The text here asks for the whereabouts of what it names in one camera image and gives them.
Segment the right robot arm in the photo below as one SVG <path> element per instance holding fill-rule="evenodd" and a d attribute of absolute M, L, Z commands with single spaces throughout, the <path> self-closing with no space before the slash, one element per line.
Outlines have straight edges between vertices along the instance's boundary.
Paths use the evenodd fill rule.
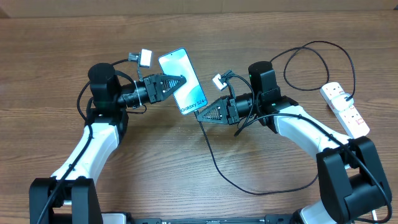
<path fill-rule="evenodd" d="M 253 117 L 284 136 L 317 163 L 320 200 L 291 215 L 268 215 L 267 223 L 283 218 L 288 223 L 371 223 L 363 216 L 381 207 L 392 216 L 392 192 L 374 143 L 366 136 L 351 138 L 311 117 L 295 100 L 280 93 L 275 71 L 268 61 L 248 68 L 250 93 L 217 99 L 195 117 L 199 123 L 233 125 Z"/>

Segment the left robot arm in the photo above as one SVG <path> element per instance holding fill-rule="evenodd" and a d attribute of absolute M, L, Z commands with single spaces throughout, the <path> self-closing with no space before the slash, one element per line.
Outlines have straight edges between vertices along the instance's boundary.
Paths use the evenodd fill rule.
<path fill-rule="evenodd" d="M 102 212 L 95 184 L 124 138 L 130 114 L 164 101 L 186 83 L 182 75 L 163 73 L 135 81 L 112 63 L 97 63 L 85 85 L 92 93 L 81 113 L 84 130 L 65 163 L 49 178 L 36 178 L 29 189 L 31 223 L 133 223 L 128 212 Z"/>

